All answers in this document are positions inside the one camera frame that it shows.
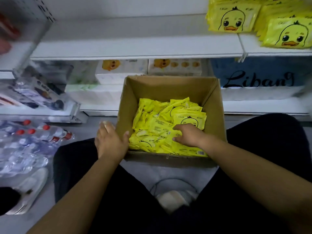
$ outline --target orange beak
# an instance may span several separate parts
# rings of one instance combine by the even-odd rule
[[[297,46],[299,43],[296,43],[294,41],[289,41],[289,42],[284,42],[282,43],[282,46],[286,46],[286,47],[294,47]]]
[[[229,27],[224,27],[224,30],[236,31],[238,30],[238,28],[235,28],[234,26],[229,26]]]

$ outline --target pile of yellow packets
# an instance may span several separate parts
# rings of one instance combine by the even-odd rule
[[[173,130],[174,125],[191,123],[201,130],[204,129],[207,117],[201,110],[202,107],[190,102],[189,98],[172,99],[164,103],[140,98],[129,148],[151,153],[207,157],[199,148],[181,145],[172,140],[173,137],[182,135],[180,131]]]
[[[206,15],[209,30],[251,32],[260,8],[261,3],[255,0],[209,0]]]
[[[262,46],[308,48],[312,46],[312,6],[301,0],[265,2],[254,31]]]

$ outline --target black cable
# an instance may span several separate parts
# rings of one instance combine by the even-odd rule
[[[158,185],[159,183],[163,182],[163,181],[166,181],[166,180],[179,180],[179,181],[183,181],[183,182],[185,182],[186,184],[190,185],[190,186],[195,190],[195,192],[198,193],[198,192],[197,192],[197,189],[196,189],[193,185],[191,185],[191,184],[188,183],[187,181],[184,181],[184,180],[181,179],[181,178],[164,178],[164,179],[161,179],[160,181],[156,182],[156,183],[153,185],[153,187],[150,189],[150,193],[152,192],[153,188],[155,187],[154,196],[156,196],[157,185]]]

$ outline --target blue box with black lettering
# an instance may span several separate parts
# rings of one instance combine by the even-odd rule
[[[312,73],[312,57],[248,57],[210,59],[220,79],[222,98],[270,100],[290,98]]]

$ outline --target person's left arm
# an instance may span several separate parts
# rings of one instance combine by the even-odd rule
[[[129,132],[121,141],[111,123],[101,123],[95,138],[99,159],[27,234],[87,233],[107,184],[127,152],[128,143]]]

